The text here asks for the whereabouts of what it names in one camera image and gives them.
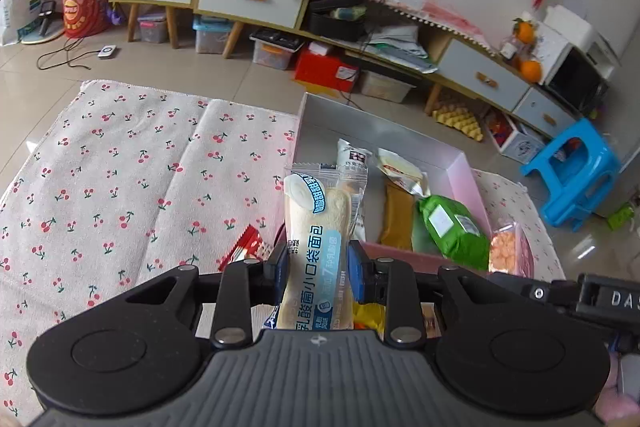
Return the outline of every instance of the small bottle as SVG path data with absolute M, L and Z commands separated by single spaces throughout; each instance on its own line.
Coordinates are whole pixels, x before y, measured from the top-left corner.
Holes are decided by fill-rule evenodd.
M 522 42 L 520 42 L 514 35 L 510 35 L 502 41 L 500 44 L 500 55 L 502 58 L 511 64 L 512 60 L 522 51 Z

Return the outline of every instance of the orange fruit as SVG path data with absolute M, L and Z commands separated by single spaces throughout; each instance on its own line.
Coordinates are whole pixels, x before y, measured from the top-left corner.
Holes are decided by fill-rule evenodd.
M 536 31 L 533 24 L 523 21 L 522 19 L 515 20 L 513 34 L 523 44 L 533 44 L 536 40 Z
M 520 64 L 520 74 L 529 84 L 537 84 L 542 79 L 542 66 L 537 60 L 524 60 Z

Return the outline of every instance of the black cable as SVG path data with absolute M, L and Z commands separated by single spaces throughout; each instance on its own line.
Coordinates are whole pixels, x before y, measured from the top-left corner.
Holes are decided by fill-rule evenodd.
M 65 45 L 62 46 L 60 49 L 55 50 L 53 52 L 49 52 L 49 53 L 45 53 L 44 55 L 40 55 L 40 57 L 37 58 L 36 60 L 36 67 L 40 70 L 40 71 L 45 71 L 45 70 L 50 70 L 52 68 L 57 68 L 58 66 L 63 66 L 64 64 L 66 64 L 67 66 L 69 66 L 70 68 L 84 68 L 85 70 L 90 70 L 91 68 L 89 66 L 85 66 L 84 64 L 71 64 L 71 62 L 73 62 L 74 60 L 78 60 L 78 58 L 84 57 L 85 55 L 90 55 L 92 53 L 100 53 L 101 50 L 96 50 L 96 51 L 92 51 L 92 52 L 85 52 L 82 55 L 78 55 L 78 57 L 73 57 L 73 58 L 69 58 L 69 52 L 71 52 L 72 50 L 76 49 L 80 44 L 82 44 L 82 42 L 84 41 L 84 37 L 79 38 L 78 40 L 72 42 L 71 44 L 69 43 L 69 41 L 71 41 L 72 39 L 67 39 L 65 42 Z M 64 62 L 60 62 L 59 64 L 53 64 L 51 66 L 46 66 L 46 67 L 41 67 L 40 65 L 40 60 L 43 59 L 44 57 L 48 57 L 49 55 L 56 55 L 57 53 L 60 52 L 66 52 L 66 60 Z
M 378 16 L 380 16 L 380 14 L 382 13 L 382 10 L 384 9 L 384 4 L 385 4 L 385 0 L 379 0 L 378 1 Z M 367 40 L 365 42 L 363 42 L 360 45 L 360 48 L 358 49 L 358 56 L 357 59 L 359 61 L 362 61 L 362 57 L 364 57 L 364 51 L 367 49 L 367 47 L 369 46 L 369 44 L 371 43 L 371 39 L 373 38 L 373 33 L 375 33 L 375 30 L 378 29 L 378 26 L 373 30 L 369 32 L 369 37 L 367 38 Z M 351 78 L 353 78 L 356 75 L 356 73 L 353 73 L 351 76 L 344 78 L 344 80 L 350 80 Z M 351 100 L 351 93 L 349 93 L 349 96 L 345 95 L 345 93 L 341 90 L 338 90 L 338 92 L 340 92 L 340 95 L 347 101 L 347 106 L 352 105 L 359 110 L 363 110 L 363 108 L 361 108 L 357 103 L 353 102 L 353 100 Z

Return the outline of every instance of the tile floor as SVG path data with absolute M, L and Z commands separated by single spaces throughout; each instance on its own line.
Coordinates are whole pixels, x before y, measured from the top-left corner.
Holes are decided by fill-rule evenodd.
M 104 78 L 189 92 L 211 98 L 224 98 L 283 112 L 296 113 L 304 88 L 290 81 L 290 73 L 252 64 L 249 41 L 238 45 L 239 54 L 231 60 L 219 55 L 198 55 L 193 41 L 181 42 L 179 50 L 169 44 L 127 43 L 123 28 L 85 39 L 72 57 L 105 44 L 120 47 L 111 60 L 95 55 L 80 58 L 74 64 L 40 71 L 38 56 L 54 51 L 63 39 L 39 46 L 17 44 L 0 48 L 0 193 L 14 178 L 30 154 L 53 124 L 58 113 L 75 97 L 82 80 Z M 64 54 L 46 57 L 41 66 L 65 60 Z M 399 105 L 361 94 L 353 101 L 363 110 L 428 134 L 463 150 L 472 167 L 497 172 L 529 187 L 537 206 L 543 204 L 546 189 L 533 178 L 523 180 L 516 162 L 499 155 L 487 142 L 476 143 L 458 131 L 434 123 L 422 111 L 424 96 L 416 94 Z M 609 231 L 604 220 L 593 217 L 580 232 L 548 229 L 562 267 L 568 278 L 583 272 L 640 281 L 640 239 L 627 228 Z

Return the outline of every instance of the white shopping bag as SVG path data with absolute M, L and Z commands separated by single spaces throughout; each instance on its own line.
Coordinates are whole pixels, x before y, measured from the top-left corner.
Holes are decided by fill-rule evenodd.
M 42 0 L 0 0 L 0 46 L 15 44 L 39 24 Z

